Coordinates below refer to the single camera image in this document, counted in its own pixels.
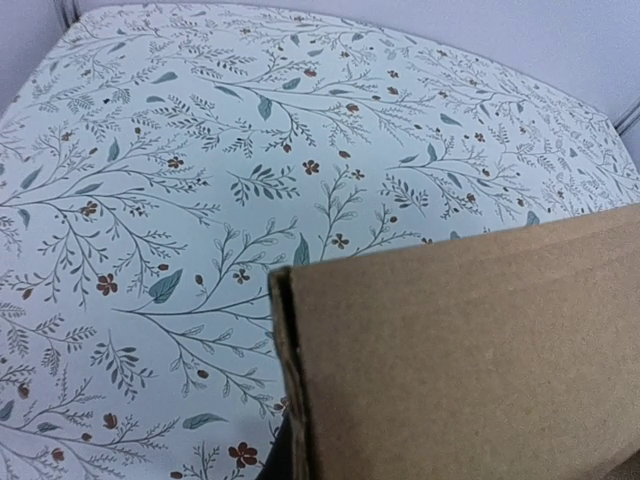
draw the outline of corrugated cardboard edge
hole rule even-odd
[[[291,269],[283,268],[269,275],[269,294],[273,310],[275,346],[289,397],[289,417],[293,436],[293,478],[310,480],[310,462],[314,455],[311,449],[311,425],[305,401],[305,381],[299,357]]]
[[[576,236],[582,236],[585,234],[593,234],[604,229],[617,229],[628,221],[635,220],[637,222],[637,210],[634,212],[634,207],[627,207],[623,209],[616,209],[613,212],[607,214],[600,214],[600,219],[597,224],[593,223],[593,216],[585,216],[577,219],[568,220],[574,223],[574,227],[579,226],[579,235],[575,231],[569,231],[563,227],[563,224],[567,221],[553,222],[551,224],[545,224],[544,226],[530,227],[528,228],[529,235],[531,235],[532,241],[539,244],[540,247],[553,245],[556,243],[566,242],[573,240]],[[509,237],[515,234],[517,230],[510,232],[498,232],[489,235],[483,235],[483,239],[480,242],[479,251],[484,252],[486,243],[489,240],[497,241],[499,244],[508,247],[506,241]],[[471,241],[460,240],[459,245],[465,244],[465,242]],[[511,245],[508,250],[512,254],[516,254],[523,247],[521,245]],[[462,252],[463,255],[471,254],[470,252]],[[360,257],[354,259],[355,261],[362,262],[367,261]],[[270,288],[272,295],[272,305],[274,312],[274,329],[276,336],[276,347],[281,358],[281,362],[285,374],[285,384],[287,392],[290,395],[291,401],[291,420],[294,434],[294,478],[296,480],[311,480],[313,478],[320,478],[318,468],[322,465],[318,463],[318,457],[315,455],[315,432],[313,428],[313,415],[311,411],[309,392],[306,391],[305,381],[305,368],[303,364],[303,352],[300,351],[299,333],[297,329],[297,317],[296,314],[296,302],[294,298],[294,290],[296,283],[298,283],[298,270],[317,268],[314,266],[299,266],[292,269],[283,269],[275,272],[271,275]],[[615,455],[615,458],[608,459],[607,462],[598,465],[590,472],[585,472],[584,476],[579,478],[602,478],[608,471],[610,471],[616,465],[620,465],[625,459],[628,459],[637,448],[637,445],[626,445],[624,448]],[[621,469],[616,469],[607,478],[627,478],[627,473]]]

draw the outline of brown cardboard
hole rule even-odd
[[[272,275],[295,478],[602,478],[640,449],[639,239],[636,205]]]

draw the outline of cardboard box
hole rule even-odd
[[[595,479],[640,449],[640,206],[270,285],[297,480]]]

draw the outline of floral fabric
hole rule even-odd
[[[269,270],[639,183],[604,115],[431,41],[238,5],[88,13],[0,123],[0,477],[253,478],[286,409]]]

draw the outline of small red flower print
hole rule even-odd
[[[315,160],[304,162],[302,166],[304,167],[304,171],[307,175],[313,175],[314,173],[320,172],[320,164],[316,163]]]
[[[109,293],[116,293],[118,291],[118,284],[113,281],[113,273],[110,273],[107,276],[100,275],[98,277],[98,284],[96,288],[102,292],[102,295],[105,297],[109,295]]]
[[[116,417],[113,413],[107,413],[104,417],[104,428],[107,430],[113,430],[118,426],[118,417]]]
[[[169,168],[180,168],[184,165],[184,160],[181,160],[178,157],[173,157],[167,162],[167,164],[169,165]]]
[[[56,461],[56,463],[64,462],[64,451],[60,448],[54,448],[51,451],[51,457]]]
[[[246,442],[241,442],[238,447],[229,447],[229,456],[236,459],[238,468],[245,468],[247,465],[255,465],[258,463],[256,458],[258,451],[249,447]]]
[[[29,387],[26,384],[21,384],[18,387],[18,396],[22,399],[22,400],[26,400],[27,398],[29,398]]]
[[[289,408],[289,399],[287,397],[282,397],[280,403],[276,403],[273,406],[276,412],[281,412],[283,415],[287,411],[287,408]]]
[[[336,247],[338,247],[340,250],[344,250],[344,247],[349,245],[349,240],[344,238],[344,236],[341,233],[336,233],[336,238],[331,240],[331,243]]]
[[[246,274],[246,270],[244,268],[240,268],[233,274],[233,278],[236,282],[242,285],[244,282],[248,282],[251,277]]]
[[[80,208],[80,214],[85,217],[90,217],[98,211],[98,204],[92,200],[89,200],[84,207]]]

